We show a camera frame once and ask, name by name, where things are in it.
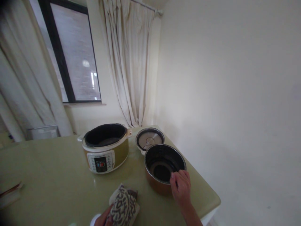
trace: cooker handle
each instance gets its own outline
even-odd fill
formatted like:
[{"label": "cooker handle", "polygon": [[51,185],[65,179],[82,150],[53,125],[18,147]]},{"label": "cooker handle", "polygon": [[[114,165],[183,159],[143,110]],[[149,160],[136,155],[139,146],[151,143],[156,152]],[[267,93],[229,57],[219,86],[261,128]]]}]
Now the cooker handle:
[{"label": "cooker handle", "polygon": [[82,140],[83,140],[84,136],[85,136],[85,135],[83,135],[83,134],[82,134],[82,135],[80,135],[80,136],[77,138],[77,141],[79,141],[79,142],[82,142]]},{"label": "cooker handle", "polygon": [[127,133],[126,133],[126,137],[131,137],[133,134],[132,129],[128,129]]}]

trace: black window frame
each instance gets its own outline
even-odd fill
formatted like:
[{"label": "black window frame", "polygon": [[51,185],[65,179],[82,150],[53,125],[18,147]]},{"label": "black window frame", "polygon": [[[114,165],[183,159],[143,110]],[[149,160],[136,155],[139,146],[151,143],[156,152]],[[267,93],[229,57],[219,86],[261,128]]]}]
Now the black window frame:
[{"label": "black window frame", "polygon": [[[88,8],[79,4],[76,4],[74,2],[70,2],[68,0],[38,0],[42,15],[46,24],[46,28],[50,37],[50,41],[52,44],[52,48],[54,51],[54,55],[57,61],[57,65],[62,77],[62,81],[65,87],[65,91],[67,94],[68,102],[63,102],[63,103],[101,103],[101,94],[100,94],[100,87],[99,87],[99,79],[98,79],[98,72],[97,72],[97,65],[96,65],[96,59],[95,59],[95,52],[94,52],[94,45],[93,45],[93,38],[92,38],[92,32],[91,32],[91,26],[90,26],[90,18],[89,18],[89,13],[88,13]],[[95,61],[95,68],[96,68],[96,73],[97,73],[97,81],[98,81],[98,88],[99,88],[99,96],[100,100],[76,100],[71,79],[69,76],[69,71],[64,55],[64,51],[62,48],[60,36],[56,27],[55,19],[53,16],[53,12],[51,9],[51,5],[56,4],[83,14],[86,14],[88,16],[88,21],[89,21],[89,29],[90,29],[90,35],[91,35],[91,42],[92,42],[92,47],[93,47],[93,55],[94,55],[94,61]]]}]

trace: electric pressure cooker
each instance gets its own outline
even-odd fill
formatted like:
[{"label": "electric pressure cooker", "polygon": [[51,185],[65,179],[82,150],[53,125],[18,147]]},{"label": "electric pressure cooker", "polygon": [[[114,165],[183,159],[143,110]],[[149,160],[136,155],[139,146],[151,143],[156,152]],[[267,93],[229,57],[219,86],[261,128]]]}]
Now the electric pressure cooker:
[{"label": "electric pressure cooker", "polygon": [[132,129],[121,124],[98,126],[80,136],[89,169],[96,174],[109,173],[120,167],[129,154]]}]

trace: patterned cloth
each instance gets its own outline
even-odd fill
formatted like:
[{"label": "patterned cloth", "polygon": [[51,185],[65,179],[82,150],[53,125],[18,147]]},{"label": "patterned cloth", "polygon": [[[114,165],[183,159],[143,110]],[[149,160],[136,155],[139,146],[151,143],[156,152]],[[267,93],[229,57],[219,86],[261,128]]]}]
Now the patterned cloth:
[{"label": "patterned cloth", "polygon": [[138,191],[127,189],[120,184],[118,189],[112,194],[109,204],[114,204],[110,214],[113,216],[113,226],[132,226],[140,210],[136,203]]}]

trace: table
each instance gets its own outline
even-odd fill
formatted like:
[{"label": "table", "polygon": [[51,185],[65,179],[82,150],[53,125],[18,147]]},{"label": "table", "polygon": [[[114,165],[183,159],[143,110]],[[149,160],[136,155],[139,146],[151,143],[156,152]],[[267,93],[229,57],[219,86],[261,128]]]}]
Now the table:
[{"label": "table", "polygon": [[[141,209],[134,225],[185,225],[173,198],[158,195],[146,180],[144,156],[135,144],[143,128],[133,129],[125,163],[104,175],[88,169],[78,135],[14,143],[0,150],[1,191],[12,181],[24,183],[21,199],[0,214],[10,225],[89,225],[95,214],[108,207],[109,197],[123,183],[139,191]],[[165,138],[166,144],[175,147]],[[207,224],[220,198],[187,160],[186,164],[192,204]]]}]

